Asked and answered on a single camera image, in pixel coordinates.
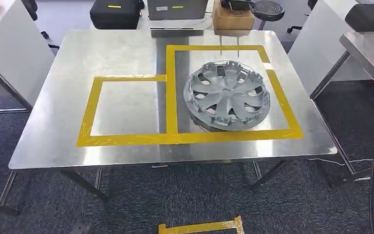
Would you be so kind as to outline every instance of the stool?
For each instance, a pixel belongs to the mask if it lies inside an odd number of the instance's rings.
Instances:
[[[263,30],[266,21],[278,21],[284,16],[284,8],[274,1],[258,1],[254,4],[253,14],[262,20],[258,30]]]

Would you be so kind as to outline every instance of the yellow tape square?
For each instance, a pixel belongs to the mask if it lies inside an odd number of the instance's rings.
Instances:
[[[274,70],[267,69],[267,76],[272,84],[274,93],[286,118],[289,129],[256,130],[256,131],[232,131],[212,133],[178,133],[176,80],[175,80],[175,52],[189,50],[257,50],[263,63],[270,63],[266,51],[261,45],[167,45],[166,49],[166,74],[150,77],[103,77],[94,78],[93,86],[88,97],[87,107],[82,118],[81,128],[76,145],[84,146],[108,146],[108,145],[145,145],[145,144],[191,144],[266,140],[266,139],[296,139],[303,138],[299,124],[286,99],[286,95],[280,85]],[[162,81],[166,83],[166,133],[162,134],[125,134],[92,136],[91,130],[94,123],[98,99],[101,93],[102,83],[105,81]]]

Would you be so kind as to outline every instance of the yellow tape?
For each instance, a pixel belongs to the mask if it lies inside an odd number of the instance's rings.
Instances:
[[[166,132],[176,134],[178,125],[174,45],[168,45],[166,49],[166,76]]]
[[[231,221],[202,223],[172,228],[166,228],[165,224],[160,224],[158,225],[158,234],[189,234],[227,229],[236,229],[237,234],[244,234],[242,218],[238,216]]]
[[[266,139],[297,139],[303,137],[299,124],[286,99],[274,70],[267,69],[267,75],[289,125],[289,129],[233,131],[213,133],[178,133],[177,96],[175,77],[175,51],[184,50],[257,50],[263,63],[270,63],[266,51],[260,45],[218,46],[218,45],[168,45],[166,51],[166,75],[154,76],[96,76],[88,97],[82,118],[77,146],[145,145],[145,144],[192,144],[210,142],[231,142]],[[166,131],[165,134],[130,134],[91,136],[102,83],[106,81],[163,81],[166,82]]]
[[[266,51],[261,45],[167,45],[168,49],[177,50],[257,50],[262,62],[270,63]]]

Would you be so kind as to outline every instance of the white desk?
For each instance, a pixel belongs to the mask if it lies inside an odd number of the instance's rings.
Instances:
[[[289,51],[292,62],[308,94],[323,80],[345,52],[339,38],[353,29],[345,22],[355,0],[319,0]],[[363,68],[349,59],[335,80],[370,79]]]
[[[54,54],[20,0],[0,0],[0,77],[32,106]]]

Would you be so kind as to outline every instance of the gray carpet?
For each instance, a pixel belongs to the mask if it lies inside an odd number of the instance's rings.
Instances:
[[[374,83],[331,84],[318,103],[347,153],[355,159],[371,157]],[[27,118],[28,114],[0,115],[0,192]],[[262,162],[262,170],[274,163]],[[321,164],[332,179],[346,175],[343,167]],[[95,178],[95,170],[82,174],[90,181]],[[156,233],[160,223],[172,227],[238,215],[246,234],[369,233],[368,181],[331,189],[315,162],[306,160],[293,162],[265,186],[251,190],[255,179],[252,164],[242,163],[111,167],[104,170],[101,182],[110,199],[102,203],[56,172],[24,172],[8,201],[21,215],[0,214],[0,234],[67,234],[78,221],[91,222],[97,234],[147,234]]]

